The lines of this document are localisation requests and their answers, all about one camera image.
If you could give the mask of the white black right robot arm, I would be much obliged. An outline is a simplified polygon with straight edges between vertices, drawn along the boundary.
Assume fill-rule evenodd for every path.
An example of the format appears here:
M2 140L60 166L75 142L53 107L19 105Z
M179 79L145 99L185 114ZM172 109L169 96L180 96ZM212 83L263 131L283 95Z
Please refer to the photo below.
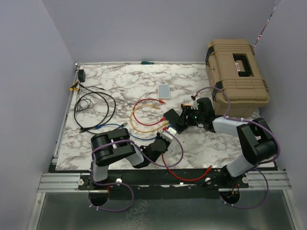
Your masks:
M181 105L182 112L175 119L179 127L203 127L212 133L225 133L239 138L242 155L227 164L220 176L221 184L232 187L238 177L280 153L280 146L262 118L236 119L216 115L209 98L194 100L193 105Z

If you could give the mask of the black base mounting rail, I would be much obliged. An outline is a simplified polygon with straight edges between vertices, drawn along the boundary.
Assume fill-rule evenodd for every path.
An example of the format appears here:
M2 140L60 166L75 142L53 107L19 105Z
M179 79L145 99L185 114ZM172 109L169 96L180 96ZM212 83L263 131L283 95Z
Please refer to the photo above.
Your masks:
M88 172L77 173L77 192L88 193L95 199L218 199L220 192L248 188L245 175L222 182L220 169L212 169L194 182L182 182L168 170L110 170L108 185L95 185Z

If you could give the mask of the white small router box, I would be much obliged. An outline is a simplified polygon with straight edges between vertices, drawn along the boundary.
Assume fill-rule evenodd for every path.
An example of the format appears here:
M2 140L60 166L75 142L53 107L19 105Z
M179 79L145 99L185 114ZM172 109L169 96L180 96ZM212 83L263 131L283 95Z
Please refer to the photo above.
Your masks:
M159 84L158 85L158 98L159 99L170 99L170 86L169 84Z

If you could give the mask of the black network switch box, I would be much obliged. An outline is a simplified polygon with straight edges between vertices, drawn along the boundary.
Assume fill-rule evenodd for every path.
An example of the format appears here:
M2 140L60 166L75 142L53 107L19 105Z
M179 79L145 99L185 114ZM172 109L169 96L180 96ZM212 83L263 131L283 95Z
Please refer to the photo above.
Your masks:
M164 113L163 116L169 122L170 126L173 129L175 129L178 134L181 134L188 128L187 125L181 125L179 123L179 115L174 109L167 111L166 113Z

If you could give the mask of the yellow black screwdriver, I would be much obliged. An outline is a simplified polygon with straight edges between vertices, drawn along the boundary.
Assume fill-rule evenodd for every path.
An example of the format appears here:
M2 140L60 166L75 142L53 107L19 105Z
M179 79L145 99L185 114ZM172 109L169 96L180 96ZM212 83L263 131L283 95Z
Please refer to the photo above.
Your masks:
M79 85L79 81L76 81L76 82L70 87L70 91L74 91L74 90L78 91L78 90L79 90L78 85Z

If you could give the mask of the green screwdriver at wall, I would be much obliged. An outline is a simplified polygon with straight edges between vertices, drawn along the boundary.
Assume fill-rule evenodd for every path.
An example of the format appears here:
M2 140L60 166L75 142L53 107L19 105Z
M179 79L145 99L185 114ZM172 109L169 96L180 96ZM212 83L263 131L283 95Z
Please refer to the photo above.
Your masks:
M154 62L150 62L150 61L142 61L141 65L154 65Z

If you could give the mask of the tan plastic tool case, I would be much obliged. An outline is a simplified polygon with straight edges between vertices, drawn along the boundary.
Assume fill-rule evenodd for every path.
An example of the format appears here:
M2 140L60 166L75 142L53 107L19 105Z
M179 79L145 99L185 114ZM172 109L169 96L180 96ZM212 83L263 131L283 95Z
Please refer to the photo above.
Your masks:
M248 40L210 41L205 62L216 115L249 117L269 103L269 89Z

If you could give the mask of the black power adapter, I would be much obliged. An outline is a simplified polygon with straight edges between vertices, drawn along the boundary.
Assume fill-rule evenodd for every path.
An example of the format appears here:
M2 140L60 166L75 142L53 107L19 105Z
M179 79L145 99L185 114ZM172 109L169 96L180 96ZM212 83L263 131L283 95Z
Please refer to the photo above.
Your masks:
M86 74L83 69L78 70L78 81L83 83L85 82Z

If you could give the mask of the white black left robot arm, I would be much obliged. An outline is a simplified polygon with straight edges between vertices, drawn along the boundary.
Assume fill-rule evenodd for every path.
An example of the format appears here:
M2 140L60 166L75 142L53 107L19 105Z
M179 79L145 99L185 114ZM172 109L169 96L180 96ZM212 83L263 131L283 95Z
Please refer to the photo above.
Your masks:
M92 155L89 183L95 189L105 186L109 165L121 159L127 159L136 169L147 167L168 150L173 137L162 131L157 133L153 143L148 146L135 147L130 140L130 134L126 128L116 129L91 138Z

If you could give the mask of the yellow black utility knife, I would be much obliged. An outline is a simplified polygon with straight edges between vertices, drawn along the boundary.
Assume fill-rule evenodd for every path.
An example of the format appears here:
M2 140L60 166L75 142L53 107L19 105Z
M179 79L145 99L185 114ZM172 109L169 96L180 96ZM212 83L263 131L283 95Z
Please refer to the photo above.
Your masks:
M191 104L184 104L184 103L182 103L181 104L181 108L183 108L184 106L190 106L191 107L192 105Z

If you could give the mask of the aluminium frame rail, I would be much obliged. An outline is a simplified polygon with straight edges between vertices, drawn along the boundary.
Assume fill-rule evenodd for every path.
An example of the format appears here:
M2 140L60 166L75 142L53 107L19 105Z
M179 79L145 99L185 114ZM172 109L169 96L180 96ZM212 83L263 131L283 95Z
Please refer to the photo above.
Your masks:
M56 165L59 157L59 147L62 142L64 127L68 118L68 110L72 100L72 93L69 94L68 102L65 109L63 121L61 123L60 133L56 142L56 147L52 156L50 169ZM44 201L48 193L72 193L77 192L77 172L50 172L42 173L38 184L35 204L27 226L28 230L36 230L39 224L40 216L43 210Z

